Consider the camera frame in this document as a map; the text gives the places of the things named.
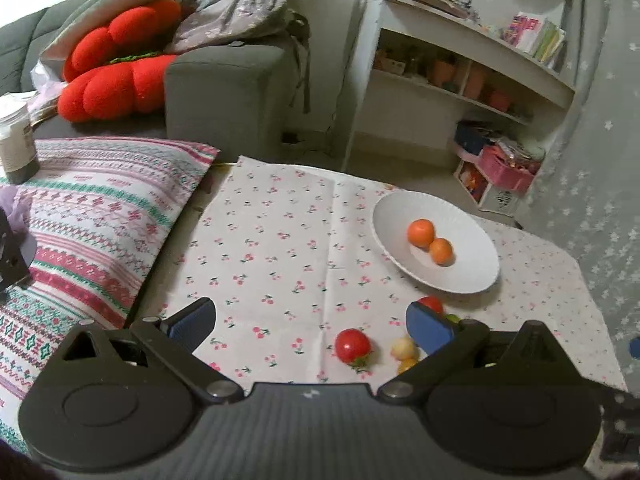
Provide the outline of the red flower plush pillow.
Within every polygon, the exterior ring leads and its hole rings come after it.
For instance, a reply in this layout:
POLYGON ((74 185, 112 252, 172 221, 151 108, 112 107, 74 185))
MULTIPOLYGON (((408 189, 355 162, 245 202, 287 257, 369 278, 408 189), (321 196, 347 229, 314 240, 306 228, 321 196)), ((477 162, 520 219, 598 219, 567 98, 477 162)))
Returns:
POLYGON ((116 15, 78 41, 63 67, 58 114, 68 122, 150 114, 165 103, 163 52, 182 18, 176 0, 152 0, 116 15))

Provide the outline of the dark red tomato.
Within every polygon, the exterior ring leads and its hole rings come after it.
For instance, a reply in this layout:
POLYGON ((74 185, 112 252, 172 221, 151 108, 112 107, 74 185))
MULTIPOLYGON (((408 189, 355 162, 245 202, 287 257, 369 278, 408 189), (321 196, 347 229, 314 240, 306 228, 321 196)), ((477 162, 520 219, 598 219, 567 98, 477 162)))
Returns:
POLYGON ((425 296, 418 300, 418 303, 426 307, 428 310, 437 313, 438 315, 444 314, 444 306, 442 302, 435 296, 425 296))

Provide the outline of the grey floral backpack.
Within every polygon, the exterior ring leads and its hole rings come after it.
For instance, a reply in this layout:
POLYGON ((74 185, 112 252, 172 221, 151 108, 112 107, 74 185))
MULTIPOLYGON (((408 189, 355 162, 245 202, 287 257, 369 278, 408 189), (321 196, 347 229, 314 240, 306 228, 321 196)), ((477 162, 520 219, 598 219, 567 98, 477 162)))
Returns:
POLYGON ((280 34, 299 49, 310 49, 309 22, 288 0, 181 0, 181 7, 186 17, 164 49, 167 54, 280 34))

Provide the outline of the pink plastic basket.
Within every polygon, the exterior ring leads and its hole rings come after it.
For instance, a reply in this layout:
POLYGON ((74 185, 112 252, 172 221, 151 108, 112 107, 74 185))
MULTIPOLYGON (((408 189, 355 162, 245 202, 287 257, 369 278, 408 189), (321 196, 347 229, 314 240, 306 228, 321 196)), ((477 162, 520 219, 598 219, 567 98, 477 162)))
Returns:
POLYGON ((477 167, 492 185, 515 193, 525 193, 534 180, 527 169, 510 166, 493 146, 483 148, 477 167))

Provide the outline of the cherry print tablecloth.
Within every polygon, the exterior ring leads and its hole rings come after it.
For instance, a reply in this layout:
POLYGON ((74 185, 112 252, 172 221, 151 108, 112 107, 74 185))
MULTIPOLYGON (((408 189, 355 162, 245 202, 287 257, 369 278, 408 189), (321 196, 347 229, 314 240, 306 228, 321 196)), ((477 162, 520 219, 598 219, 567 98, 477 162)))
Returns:
MULTIPOLYGON (((196 192, 139 295, 143 315, 213 300, 217 323, 198 357, 250 388, 255 382, 366 382, 396 374, 390 355, 410 302, 428 288, 408 278, 371 230, 382 183, 245 159, 219 165, 196 192), (356 328, 371 341, 357 372, 334 353, 356 328)), ((442 294, 449 314, 495 330, 547 324, 578 370, 623 387, 612 341, 577 263, 546 240, 490 220, 498 282, 477 295, 442 294)))

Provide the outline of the white printed storage box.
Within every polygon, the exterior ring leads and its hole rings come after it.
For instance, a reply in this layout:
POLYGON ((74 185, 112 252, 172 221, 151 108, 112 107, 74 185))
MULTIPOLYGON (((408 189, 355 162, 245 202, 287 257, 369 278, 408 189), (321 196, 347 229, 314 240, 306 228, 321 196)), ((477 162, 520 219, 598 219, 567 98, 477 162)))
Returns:
POLYGON ((461 159, 454 177, 461 184, 476 208, 481 212, 500 214, 500 216, 513 218, 520 196, 513 191, 499 188, 492 184, 474 162, 461 159))

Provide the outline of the white ribbed plate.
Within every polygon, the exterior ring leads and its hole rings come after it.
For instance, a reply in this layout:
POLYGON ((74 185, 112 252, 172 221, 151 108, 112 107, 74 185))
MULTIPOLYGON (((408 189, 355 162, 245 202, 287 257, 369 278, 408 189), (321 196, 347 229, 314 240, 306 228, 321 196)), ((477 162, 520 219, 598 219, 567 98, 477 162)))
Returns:
POLYGON ((495 284, 495 244, 462 209, 439 197, 399 191, 378 200, 372 233, 393 264, 443 292, 476 294, 495 284))

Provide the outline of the red tomato with stem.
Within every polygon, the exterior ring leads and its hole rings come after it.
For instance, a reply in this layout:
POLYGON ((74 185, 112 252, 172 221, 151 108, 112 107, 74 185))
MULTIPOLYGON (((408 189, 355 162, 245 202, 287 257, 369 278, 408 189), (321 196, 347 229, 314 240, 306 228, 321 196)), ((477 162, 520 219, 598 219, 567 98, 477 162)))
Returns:
POLYGON ((369 367, 372 344, 361 330, 356 328, 342 330, 335 337, 333 350, 337 359, 357 372, 369 367))

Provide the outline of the olive brown tomato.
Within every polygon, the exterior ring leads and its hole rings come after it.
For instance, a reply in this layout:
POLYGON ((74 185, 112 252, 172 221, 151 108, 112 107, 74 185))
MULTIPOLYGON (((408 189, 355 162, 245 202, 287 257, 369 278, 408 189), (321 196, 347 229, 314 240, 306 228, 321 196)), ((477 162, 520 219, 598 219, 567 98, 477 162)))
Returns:
POLYGON ((401 360, 397 367, 397 374, 405 373, 407 370, 410 370, 411 367, 414 367, 418 363, 419 361, 415 358, 401 360))

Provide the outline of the large orange tomato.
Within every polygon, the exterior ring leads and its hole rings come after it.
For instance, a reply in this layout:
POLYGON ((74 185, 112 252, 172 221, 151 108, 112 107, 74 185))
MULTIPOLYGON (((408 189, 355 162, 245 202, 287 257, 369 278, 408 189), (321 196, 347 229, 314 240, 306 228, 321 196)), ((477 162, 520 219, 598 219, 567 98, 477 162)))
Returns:
POLYGON ((416 219, 408 225, 407 240, 412 246, 427 250, 434 239, 435 227, 431 220, 416 219))

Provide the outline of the striped patterned cushion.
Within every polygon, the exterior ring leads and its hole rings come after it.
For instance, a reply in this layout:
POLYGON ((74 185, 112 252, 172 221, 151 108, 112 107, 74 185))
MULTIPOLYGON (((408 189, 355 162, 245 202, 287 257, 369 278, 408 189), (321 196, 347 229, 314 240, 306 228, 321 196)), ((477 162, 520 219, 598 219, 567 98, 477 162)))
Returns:
POLYGON ((132 136, 44 139, 40 169, 17 185, 37 249, 26 287, 1 300, 1 439, 27 451, 18 410, 83 318, 121 328, 218 148, 132 136))

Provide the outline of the brown longan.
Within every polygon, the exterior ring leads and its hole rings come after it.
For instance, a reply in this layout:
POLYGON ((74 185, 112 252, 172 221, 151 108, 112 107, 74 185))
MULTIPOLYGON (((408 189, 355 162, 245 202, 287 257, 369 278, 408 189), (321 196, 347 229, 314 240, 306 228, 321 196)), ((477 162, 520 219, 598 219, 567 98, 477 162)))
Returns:
POLYGON ((403 336, 393 342, 390 355, 397 361, 416 360, 419 351, 409 336, 403 336))

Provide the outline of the grey sofa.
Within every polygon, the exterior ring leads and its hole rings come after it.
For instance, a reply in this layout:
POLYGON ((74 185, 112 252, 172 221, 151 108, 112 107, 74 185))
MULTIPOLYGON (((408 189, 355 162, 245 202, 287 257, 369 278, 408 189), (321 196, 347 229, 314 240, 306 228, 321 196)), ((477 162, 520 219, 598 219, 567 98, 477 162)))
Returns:
MULTIPOLYGON (((90 0, 65 0, 1 26, 1 95, 34 90, 29 72, 63 24, 90 0)), ((294 40, 280 35, 239 46, 202 47, 169 65, 164 110, 110 122, 72 124, 56 115, 35 126, 37 140, 88 136, 206 143, 224 162, 247 156, 277 162, 300 70, 294 40)))

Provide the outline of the white jar dark base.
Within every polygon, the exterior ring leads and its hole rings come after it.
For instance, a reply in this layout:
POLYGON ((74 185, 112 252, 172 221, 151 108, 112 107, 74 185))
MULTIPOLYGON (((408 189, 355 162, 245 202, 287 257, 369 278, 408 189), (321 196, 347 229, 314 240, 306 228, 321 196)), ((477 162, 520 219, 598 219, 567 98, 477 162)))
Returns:
POLYGON ((27 102, 17 94, 1 97, 0 156, 9 184, 23 184, 40 169, 27 102))

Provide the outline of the white floral curtain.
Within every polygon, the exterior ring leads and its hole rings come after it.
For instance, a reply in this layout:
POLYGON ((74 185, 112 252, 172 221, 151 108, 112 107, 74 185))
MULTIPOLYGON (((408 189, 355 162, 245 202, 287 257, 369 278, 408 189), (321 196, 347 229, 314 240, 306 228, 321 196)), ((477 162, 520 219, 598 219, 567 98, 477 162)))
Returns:
POLYGON ((582 269, 627 374, 639 362, 639 0, 582 0, 575 99, 518 211, 582 269))

